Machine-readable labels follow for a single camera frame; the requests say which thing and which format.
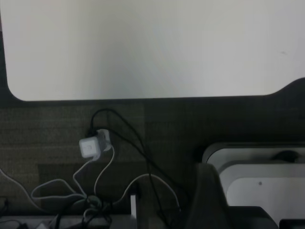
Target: white desk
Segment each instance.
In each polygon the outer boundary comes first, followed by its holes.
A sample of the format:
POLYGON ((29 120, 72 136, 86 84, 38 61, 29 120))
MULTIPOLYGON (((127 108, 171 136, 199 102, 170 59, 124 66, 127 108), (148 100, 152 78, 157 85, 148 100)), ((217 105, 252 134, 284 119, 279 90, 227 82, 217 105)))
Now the white desk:
POLYGON ((271 94, 305 75, 304 0, 0 0, 22 100, 271 94))

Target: cable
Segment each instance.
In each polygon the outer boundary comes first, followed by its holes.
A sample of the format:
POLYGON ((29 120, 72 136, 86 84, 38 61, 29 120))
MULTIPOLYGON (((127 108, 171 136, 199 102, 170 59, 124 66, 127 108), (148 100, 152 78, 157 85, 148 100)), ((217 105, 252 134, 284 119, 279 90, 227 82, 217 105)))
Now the cable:
POLYGON ((18 185, 18 186, 22 189, 22 191, 25 193, 25 195, 27 196, 27 198, 29 199, 30 203, 31 203, 33 206, 35 206, 35 207, 36 207, 37 209, 39 209, 40 211, 43 211, 43 212, 45 212, 45 213, 49 213, 48 211, 46 211, 46 210, 42 209, 41 207, 39 207, 39 206, 32 200, 32 198, 29 196, 27 190, 25 189, 25 187, 24 187, 21 183, 19 183, 17 180, 14 180, 14 179, 11 178, 10 176, 8 176, 6 173, 4 173, 4 171, 3 171, 1 168, 0 168, 0 172, 2 173, 2 175, 3 175, 4 177, 6 177, 8 180, 14 182, 16 185, 18 185))
MULTIPOLYGON (((131 186, 136 180, 138 180, 138 179, 140 179, 140 178, 142 178, 142 177, 145 177, 145 176, 149 176, 149 174, 142 174, 142 175, 136 177, 135 179, 133 179, 132 182, 130 182, 129 185, 127 186, 127 188, 125 189, 125 191, 124 191, 122 197, 121 197, 120 199, 118 199, 117 201, 115 201, 113 204, 116 205, 116 204, 120 203, 120 202, 124 199, 124 197, 125 197, 125 195, 126 195, 128 189, 130 188, 130 186, 131 186)), ((158 176, 156 176, 156 175, 154 175, 154 174, 152 174, 152 177, 158 179, 158 180, 161 181, 163 184, 165 184, 165 186, 168 187, 168 189, 172 192, 173 196, 174 196, 175 199, 176 199, 176 203, 177 203, 178 208, 180 208, 179 200, 178 200, 178 197, 177 197, 175 191, 174 191, 174 190, 173 190, 164 180, 162 180, 160 177, 158 177, 158 176)))
POLYGON ((106 167, 101 171, 101 173, 99 174, 99 176, 97 177, 95 183, 94 183, 94 194, 97 196, 96 194, 96 186, 97 186, 97 182, 99 181, 101 175, 103 174, 103 172, 109 167, 109 165, 113 162, 113 159, 114 159, 114 156, 115 156, 115 150, 113 148, 113 146, 111 146, 111 149, 112 149, 112 158, 111 160, 109 161, 109 163, 106 165, 106 167))
POLYGON ((69 208, 71 208, 74 204, 76 204, 77 202, 79 202, 79 201, 81 201, 81 200, 83 200, 83 199, 79 199, 79 200, 70 202, 69 204, 67 204, 67 205, 63 208, 63 210, 61 211, 61 213, 58 214, 58 215, 56 216, 56 224, 55 224, 54 229, 59 229, 59 228, 60 228, 61 218, 62 218, 62 216, 64 215, 64 213, 65 213, 69 208))
POLYGON ((73 188, 71 188, 71 186, 67 183, 67 181, 65 181, 65 180, 63 180, 63 179, 54 179, 54 180, 50 180, 50 181, 48 181, 48 182, 46 182, 46 183, 43 183, 43 184, 41 184, 41 185, 38 185, 36 188, 33 189, 33 191, 31 192, 31 195, 30 195, 30 196, 31 196, 32 199, 37 199, 37 200, 39 200, 39 199, 52 199, 52 198, 64 199, 64 198, 70 198, 70 197, 84 197, 84 198, 86 198, 84 195, 79 194, 79 193, 76 193, 76 191, 75 191, 73 188), (34 197, 34 192, 35 192, 37 189, 39 189, 39 188, 41 188, 41 187, 43 187, 43 186, 46 186, 46 185, 48 185, 48 184, 57 182, 57 181, 60 181, 60 182, 64 183, 64 184, 66 185, 66 187, 67 187, 73 194, 70 194, 70 195, 67 195, 67 196, 34 197))
MULTIPOLYGON (((78 204, 78 203, 81 203, 81 202, 83 202, 83 201, 85 201, 86 200, 86 198, 84 198, 84 199, 80 199, 80 200, 78 200, 78 201, 76 201, 76 202, 74 202, 74 204, 73 205, 76 205, 76 204, 78 204)), ((53 219, 52 219, 52 221, 49 223, 49 228, 51 228, 51 226, 52 226, 52 224, 57 220, 57 217, 59 216, 59 214, 57 214, 53 219)))
POLYGON ((76 185, 78 186, 78 188, 80 189, 80 191, 84 194, 84 196, 87 196, 87 194, 84 192, 84 190, 82 189, 81 185, 78 183, 78 181, 76 180, 75 176, 84 168, 86 167, 86 165, 90 164, 93 161, 93 159, 91 159, 90 161, 87 161, 85 164, 83 164, 83 166, 77 170, 74 174, 73 174, 73 180, 76 183, 76 185))
POLYGON ((146 154, 144 154, 141 151, 141 149, 135 143, 133 143, 132 141, 130 141, 126 137, 122 136, 121 134, 119 134, 115 130, 110 129, 108 127, 102 126, 102 127, 95 128, 95 130, 99 130, 99 129, 108 130, 111 133, 113 133, 116 136, 118 136, 119 138, 121 138, 122 140, 124 140, 125 142, 129 143, 130 145, 132 145, 138 151, 138 153, 141 154, 148 161, 148 163, 150 165, 152 165, 154 168, 156 168, 164 177, 166 177, 169 181, 171 181, 175 186, 177 186, 179 189, 181 189, 185 193, 185 195, 188 197, 188 200, 190 200, 190 195, 187 193, 187 191, 184 190, 184 188, 181 185, 179 185, 176 181, 174 181, 169 175, 167 175, 153 160, 151 160, 146 154))
POLYGON ((9 200, 7 199, 7 197, 0 197, 0 198, 4 199, 3 208, 1 208, 0 210, 0 218, 1 218, 9 209, 9 200))
MULTIPOLYGON (((139 135, 139 133, 134 129, 134 127, 124 118, 124 117, 122 117, 118 112, 116 112, 115 110, 112 110, 112 109, 108 109, 108 108, 106 108, 106 109, 100 109, 100 110, 98 110, 98 111, 96 111, 94 114, 93 114, 93 116, 92 116, 92 118, 91 118, 91 122, 90 122, 90 130, 89 130, 89 132, 90 132, 90 134, 91 135, 93 135, 94 134, 94 129, 93 129, 93 126, 94 126, 94 118, 95 118, 95 116, 98 114, 98 113, 100 113, 100 112, 112 112, 113 114, 115 114, 116 116, 118 116, 132 131, 133 131, 133 133, 137 136, 137 138, 138 138, 138 140, 140 141, 140 144, 141 144, 141 147, 142 147, 142 149, 143 149, 143 151, 145 151, 145 146, 144 146, 144 143, 143 143, 143 141, 142 141, 142 139, 141 139, 141 136, 139 135)), ((132 144, 132 142, 131 141, 129 141, 128 139, 124 139, 124 138, 122 138, 123 140, 125 140, 125 141, 127 141, 127 142, 129 142, 130 144, 132 144)), ((158 206, 159 206, 159 210, 160 210, 160 213, 161 213, 161 219, 163 220, 163 222, 165 223, 165 225, 167 226, 167 227, 169 227, 170 228, 170 225, 168 224, 168 222, 167 222, 167 220, 166 220, 166 216, 165 216, 165 214, 164 214, 164 212, 163 212, 163 209, 162 209, 162 205, 161 205, 161 201, 160 201, 160 198, 159 198, 159 195, 158 195, 158 193, 157 193, 157 190, 156 190, 156 188, 155 188, 155 185, 154 185, 154 182, 153 182, 153 179, 152 179, 152 176, 151 176, 151 168, 150 168, 150 165, 149 165, 149 163, 151 163, 151 159, 147 156, 147 154, 145 154, 146 155, 146 162, 147 162, 147 172, 148 172, 148 174, 149 174, 149 178, 150 178, 150 182, 151 182, 151 185, 152 185, 152 188, 153 188, 153 192, 154 192, 154 194, 155 194, 155 196, 156 196, 156 199, 157 199, 157 203, 158 203, 158 206)), ((189 197, 189 194, 184 190, 184 188, 182 188, 182 187, 180 187, 180 185, 178 185, 177 183, 175 183, 175 182, 173 182, 173 180, 172 179, 169 179, 172 183, 174 183, 177 187, 179 187, 180 189, 182 189, 183 191, 184 191, 184 193, 186 194, 186 196, 187 196, 187 199, 188 199, 188 201, 190 200, 190 197, 189 197)))

